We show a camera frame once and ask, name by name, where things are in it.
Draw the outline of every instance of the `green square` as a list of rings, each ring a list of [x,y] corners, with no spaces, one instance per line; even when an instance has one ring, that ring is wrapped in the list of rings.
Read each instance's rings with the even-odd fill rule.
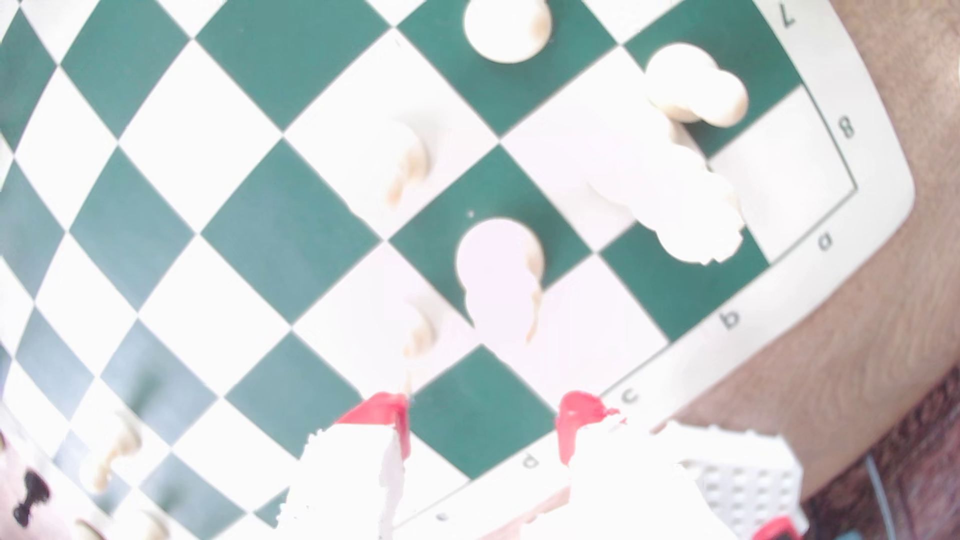
[[[670,341],[704,320],[768,266],[746,229],[736,255],[706,266],[671,257],[663,251],[657,234],[640,224],[601,255]]]
[[[227,393],[227,401],[300,457],[310,433],[329,428],[362,398],[299,338],[288,334]]]
[[[193,237],[119,148],[90,190],[70,232],[137,309]]]
[[[544,288],[590,253],[587,244],[499,146],[390,241],[466,315],[464,291],[454,270],[457,246],[468,229],[493,217],[513,218],[537,235],[546,258]]]
[[[20,339],[16,360],[50,403],[67,420],[72,418],[93,374],[36,309]]]
[[[263,522],[270,527],[276,528],[276,518],[280,515],[280,505],[286,503],[288,493],[290,493],[289,487],[276,494],[276,497],[270,499],[268,503],[260,506],[260,508],[254,512],[256,517],[263,520]]]
[[[285,140],[233,192],[204,238],[290,322],[379,242]]]
[[[532,59],[481,57],[464,36],[464,0],[427,0],[399,30],[500,135],[616,44],[582,0],[551,0],[553,35]]]
[[[60,246],[63,228],[16,164],[0,191],[0,253],[35,297]]]
[[[100,378],[169,445],[217,399],[140,321]]]
[[[658,49],[676,41],[709,52],[720,67],[743,81],[750,95],[747,115],[731,128],[687,125],[708,158],[803,83],[753,0],[683,0],[625,46],[646,67]]]
[[[244,515],[173,454],[143,480],[140,490],[200,540],[210,540]]]
[[[90,449],[86,447],[84,441],[72,430],[66,434],[66,438],[57,449],[54,455],[54,464],[59,468],[73,483],[83,487],[80,481],[80,469],[84,464],[84,459],[89,455]],[[87,495],[101,510],[111,515],[113,510],[130,493],[130,487],[119,475],[111,475],[107,484],[107,490],[103,493]]]
[[[0,133],[13,150],[56,67],[18,11],[0,42]]]
[[[360,0],[230,0],[197,41],[286,129],[387,28]]]
[[[101,0],[63,70],[120,136],[187,40],[156,0]]]
[[[553,429],[554,411],[484,347],[414,396],[410,428],[471,479]]]

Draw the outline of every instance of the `printed number 8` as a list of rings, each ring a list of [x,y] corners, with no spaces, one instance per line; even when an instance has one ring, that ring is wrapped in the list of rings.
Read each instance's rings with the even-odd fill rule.
[[[840,129],[843,130],[843,135],[846,138],[853,138],[853,135],[856,133],[856,131],[853,130],[853,124],[849,116],[842,116],[840,118]]]

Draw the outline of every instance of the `wooden table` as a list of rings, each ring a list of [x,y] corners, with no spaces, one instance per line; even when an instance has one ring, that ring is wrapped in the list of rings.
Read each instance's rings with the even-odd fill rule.
[[[822,307],[678,416],[782,432],[805,497],[960,360],[960,0],[832,3],[893,120],[916,206]]]

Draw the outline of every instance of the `white plastic block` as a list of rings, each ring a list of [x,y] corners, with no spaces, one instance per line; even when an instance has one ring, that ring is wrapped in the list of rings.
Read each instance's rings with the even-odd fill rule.
[[[800,507],[804,468],[782,436],[670,422],[657,438],[737,537],[751,540],[780,516],[788,516],[800,534],[809,528]]]

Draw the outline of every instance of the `red object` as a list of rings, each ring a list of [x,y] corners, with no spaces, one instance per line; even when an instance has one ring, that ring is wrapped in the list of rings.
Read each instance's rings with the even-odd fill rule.
[[[568,465],[573,457],[577,447],[577,430],[619,412],[615,408],[607,408],[600,398],[587,392],[567,392],[560,400],[560,414],[556,420],[561,463]]]
[[[362,404],[347,411],[335,424],[393,426],[400,435],[400,452],[410,455],[410,416],[407,397],[403,394],[377,392]]]
[[[801,540],[790,518],[783,516],[767,522],[754,533],[754,540]]]

